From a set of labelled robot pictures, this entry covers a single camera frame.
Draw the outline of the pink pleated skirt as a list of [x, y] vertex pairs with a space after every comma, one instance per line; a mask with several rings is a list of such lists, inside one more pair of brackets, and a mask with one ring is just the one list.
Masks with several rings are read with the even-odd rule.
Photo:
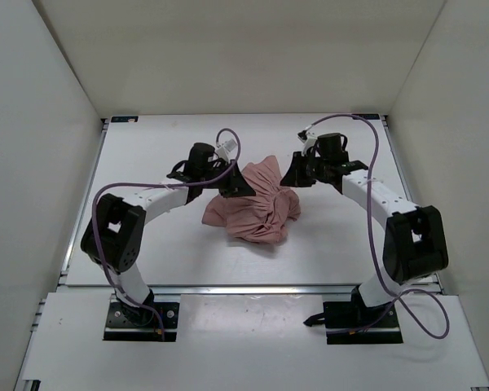
[[254, 196], [215, 196], [206, 206], [201, 223], [221, 227], [233, 238], [255, 244], [279, 244], [288, 235], [287, 222], [301, 216], [295, 191], [280, 185], [281, 172], [275, 156], [249, 163], [242, 175]]

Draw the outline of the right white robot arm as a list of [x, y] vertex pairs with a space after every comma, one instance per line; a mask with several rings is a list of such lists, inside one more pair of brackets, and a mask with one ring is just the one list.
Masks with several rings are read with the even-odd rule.
[[368, 165], [351, 160], [345, 135], [316, 136], [303, 130], [298, 137], [303, 148], [293, 153], [281, 185], [329, 184], [362, 207], [369, 222], [385, 230], [382, 255], [375, 259], [376, 274], [358, 286], [359, 299], [349, 306], [352, 322], [367, 326], [377, 318], [378, 307], [392, 301], [412, 281], [447, 267], [441, 213], [434, 206], [421, 207], [405, 200], [376, 180]]

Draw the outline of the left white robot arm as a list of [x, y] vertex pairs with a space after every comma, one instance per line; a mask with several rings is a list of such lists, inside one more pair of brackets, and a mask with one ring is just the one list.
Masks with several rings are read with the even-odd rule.
[[195, 143], [188, 158], [177, 163], [164, 182], [139, 185], [137, 192], [127, 197], [107, 189], [95, 196], [80, 247], [103, 270], [122, 313], [135, 325], [161, 319], [153, 292], [136, 265], [144, 227], [162, 214], [190, 204], [205, 189], [216, 189], [223, 198], [254, 196], [237, 160], [230, 157], [231, 152], [239, 151], [235, 139], [215, 145]]

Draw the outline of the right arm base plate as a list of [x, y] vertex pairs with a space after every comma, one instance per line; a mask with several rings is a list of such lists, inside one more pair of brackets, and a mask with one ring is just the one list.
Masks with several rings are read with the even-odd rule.
[[403, 343], [394, 305], [363, 308], [353, 301], [324, 301], [307, 318], [307, 327], [324, 325], [328, 345], [398, 345]]

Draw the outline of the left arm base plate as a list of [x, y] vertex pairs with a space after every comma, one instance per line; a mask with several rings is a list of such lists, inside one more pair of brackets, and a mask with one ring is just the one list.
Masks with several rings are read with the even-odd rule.
[[152, 311], [129, 307], [113, 297], [105, 319], [103, 340], [175, 342], [180, 302], [169, 299], [159, 301], [155, 297], [153, 305], [161, 316], [163, 327]]

